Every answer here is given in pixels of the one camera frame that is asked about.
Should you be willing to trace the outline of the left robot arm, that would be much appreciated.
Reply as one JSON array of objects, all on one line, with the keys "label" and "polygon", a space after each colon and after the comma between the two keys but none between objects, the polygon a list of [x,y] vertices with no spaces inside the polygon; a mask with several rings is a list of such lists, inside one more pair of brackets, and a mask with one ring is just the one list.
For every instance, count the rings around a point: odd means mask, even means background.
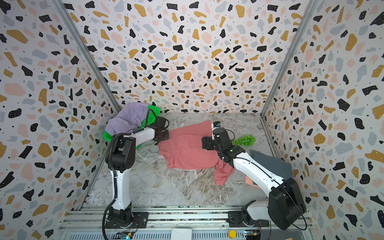
[{"label": "left robot arm", "polygon": [[113,135],[105,159],[113,184],[113,199],[106,208],[107,226],[125,228],[136,222],[129,194],[129,178],[136,160],[136,148],[148,141],[158,144],[168,140],[169,124],[169,120],[156,117],[153,123],[145,124],[142,128]]}]

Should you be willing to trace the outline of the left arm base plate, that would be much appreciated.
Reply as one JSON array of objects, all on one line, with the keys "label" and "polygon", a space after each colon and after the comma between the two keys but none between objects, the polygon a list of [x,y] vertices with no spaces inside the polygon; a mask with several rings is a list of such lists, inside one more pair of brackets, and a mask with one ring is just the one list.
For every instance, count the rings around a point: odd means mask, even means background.
[{"label": "left arm base plate", "polygon": [[145,229],[149,219],[148,212],[110,211],[105,229]]}]

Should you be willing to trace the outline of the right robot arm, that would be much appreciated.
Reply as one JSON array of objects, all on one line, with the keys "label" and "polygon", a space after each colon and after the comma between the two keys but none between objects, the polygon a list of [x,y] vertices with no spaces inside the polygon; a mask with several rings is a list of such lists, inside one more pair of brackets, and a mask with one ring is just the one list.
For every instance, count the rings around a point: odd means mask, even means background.
[{"label": "right robot arm", "polygon": [[281,230],[287,230],[300,217],[306,207],[298,183],[283,178],[252,158],[242,147],[234,145],[228,130],[220,122],[212,124],[212,136],[202,138],[203,149],[215,150],[222,162],[244,173],[268,196],[267,202],[249,202],[242,207],[240,224],[254,226],[257,221],[270,221]]}]

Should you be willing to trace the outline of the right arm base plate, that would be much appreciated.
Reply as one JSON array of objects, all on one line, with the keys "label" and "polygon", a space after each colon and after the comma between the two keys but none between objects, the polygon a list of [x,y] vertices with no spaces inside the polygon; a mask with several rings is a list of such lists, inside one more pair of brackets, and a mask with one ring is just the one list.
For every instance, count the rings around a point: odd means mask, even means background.
[{"label": "right arm base plate", "polygon": [[226,222],[232,228],[267,228],[270,226],[269,221],[253,220],[245,211],[229,211]]}]

